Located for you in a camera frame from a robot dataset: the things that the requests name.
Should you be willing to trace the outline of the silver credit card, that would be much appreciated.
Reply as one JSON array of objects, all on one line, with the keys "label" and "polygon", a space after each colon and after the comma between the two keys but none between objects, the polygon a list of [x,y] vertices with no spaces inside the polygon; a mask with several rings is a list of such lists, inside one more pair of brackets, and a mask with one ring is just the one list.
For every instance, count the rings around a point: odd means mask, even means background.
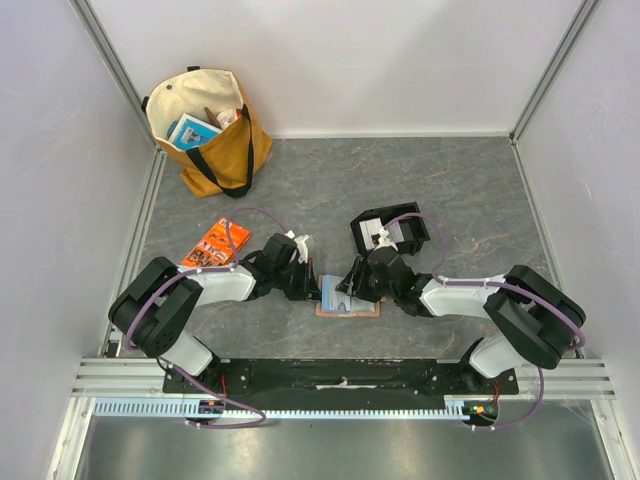
[{"label": "silver credit card", "polygon": [[329,307],[332,312],[365,313],[374,312],[376,304],[360,300],[357,297],[350,297],[340,292],[334,292],[330,296]]}]

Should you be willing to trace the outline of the brown item in bag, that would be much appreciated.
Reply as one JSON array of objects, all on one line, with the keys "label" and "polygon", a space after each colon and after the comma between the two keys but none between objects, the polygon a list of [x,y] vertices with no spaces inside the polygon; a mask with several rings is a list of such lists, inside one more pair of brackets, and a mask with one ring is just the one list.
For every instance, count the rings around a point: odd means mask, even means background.
[{"label": "brown item in bag", "polygon": [[204,108],[204,112],[206,114],[208,122],[213,125],[217,129],[221,129],[221,125],[216,117],[216,115],[208,108]]}]

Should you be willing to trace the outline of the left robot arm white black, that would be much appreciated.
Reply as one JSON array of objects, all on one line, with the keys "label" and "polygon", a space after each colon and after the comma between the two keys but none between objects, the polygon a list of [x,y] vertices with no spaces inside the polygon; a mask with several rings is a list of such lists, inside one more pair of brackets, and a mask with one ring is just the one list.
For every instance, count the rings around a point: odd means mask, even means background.
[{"label": "left robot arm white black", "polygon": [[214,303],[256,300],[273,290],[290,301],[319,301],[309,246],[308,235],[289,231],[272,235],[236,266],[188,268],[156,257],[117,297],[108,319],[125,335],[126,347],[180,367],[190,386],[210,392],[220,380],[218,357],[185,331],[193,311]]}]

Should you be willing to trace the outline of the white card stack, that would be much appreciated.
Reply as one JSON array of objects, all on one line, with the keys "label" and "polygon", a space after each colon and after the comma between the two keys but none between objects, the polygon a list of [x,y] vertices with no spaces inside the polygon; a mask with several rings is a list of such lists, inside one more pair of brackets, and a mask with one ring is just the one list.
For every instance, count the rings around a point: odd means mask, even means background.
[{"label": "white card stack", "polygon": [[364,248],[371,251],[379,244],[380,230],[383,225],[379,217],[363,220],[359,222]]}]

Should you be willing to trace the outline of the blue white book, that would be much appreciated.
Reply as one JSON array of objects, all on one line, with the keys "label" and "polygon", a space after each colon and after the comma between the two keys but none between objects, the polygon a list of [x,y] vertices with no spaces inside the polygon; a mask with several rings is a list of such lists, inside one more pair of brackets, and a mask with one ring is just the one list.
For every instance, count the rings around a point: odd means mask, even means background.
[{"label": "blue white book", "polygon": [[186,151],[207,144],[221,132],[221,129],[184,113],[170,125],[168,142],[177,149]]}]

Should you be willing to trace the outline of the black plastic bin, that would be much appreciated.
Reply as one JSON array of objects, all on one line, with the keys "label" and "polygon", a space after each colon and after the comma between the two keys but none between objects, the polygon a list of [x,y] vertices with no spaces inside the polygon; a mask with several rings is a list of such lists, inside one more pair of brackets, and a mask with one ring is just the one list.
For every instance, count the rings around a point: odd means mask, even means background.
[{"label": "black plastic bin", "polygon": [[357,252],[365,255],[372,251],[366,251],[364,248],[359,222],[379,217],[383,227],[390,232],[400,254],[417,254],[424,243],[430,240],[424,220],[421,217],[409,216],[410,213],[419,212],[416,202],[365,210],[350,222]]}]

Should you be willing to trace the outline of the orange product box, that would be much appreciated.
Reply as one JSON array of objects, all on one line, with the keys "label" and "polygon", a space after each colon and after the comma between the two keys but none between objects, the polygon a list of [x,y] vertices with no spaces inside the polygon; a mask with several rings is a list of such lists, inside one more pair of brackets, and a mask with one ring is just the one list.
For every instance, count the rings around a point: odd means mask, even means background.
[{"label": "orange product box", "polygon": [[202,237],[197,245],[186,255],[181,264],[185,267],[218,267],[224,266],[233,259],[230,241],[238,251],[251,237],[248,229],[228,222],[221,217]]}]

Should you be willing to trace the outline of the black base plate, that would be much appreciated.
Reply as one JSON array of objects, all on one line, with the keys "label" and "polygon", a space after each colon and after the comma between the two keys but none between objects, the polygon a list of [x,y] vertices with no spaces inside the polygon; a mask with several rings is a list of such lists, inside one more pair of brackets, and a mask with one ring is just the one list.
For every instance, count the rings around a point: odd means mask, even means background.
[{"label": "black base plate", "polygon": [[461,362],[435,359],[222,359],[196,380],[262,410],[440,408],[449,395],[519,393],[509,369],[487,379]]}]

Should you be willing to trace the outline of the brown leather card holder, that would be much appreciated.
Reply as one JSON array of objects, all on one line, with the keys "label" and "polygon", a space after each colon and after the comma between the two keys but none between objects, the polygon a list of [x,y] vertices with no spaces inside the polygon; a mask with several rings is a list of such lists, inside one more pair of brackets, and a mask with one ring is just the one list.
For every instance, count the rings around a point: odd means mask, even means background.
[{"label": "brown leather card holder", "polygon": [[318,317],[377,318],[381,315],[380,303],[360,300],[336,290],[341,278],[334,275],[321,275],[319,287],[321,300],[316,305],[315,314]]}]

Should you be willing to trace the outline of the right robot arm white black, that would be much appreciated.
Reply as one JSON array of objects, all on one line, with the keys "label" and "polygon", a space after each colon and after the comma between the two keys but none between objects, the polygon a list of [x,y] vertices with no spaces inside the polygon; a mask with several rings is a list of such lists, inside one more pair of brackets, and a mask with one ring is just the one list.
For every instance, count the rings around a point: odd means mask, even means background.
[{"label": "right robot arm white black", "polygon": [[390,300],[410,316],[491,320],[496,334],[476,340],[454,367],[456,381],[473,394],[523,364],[553,370],[586,342],[582,308],[525,265],[493,277],[455,279],[416,273],[395,248],[379,247],[357,256],[334,289],[364,302]]}]

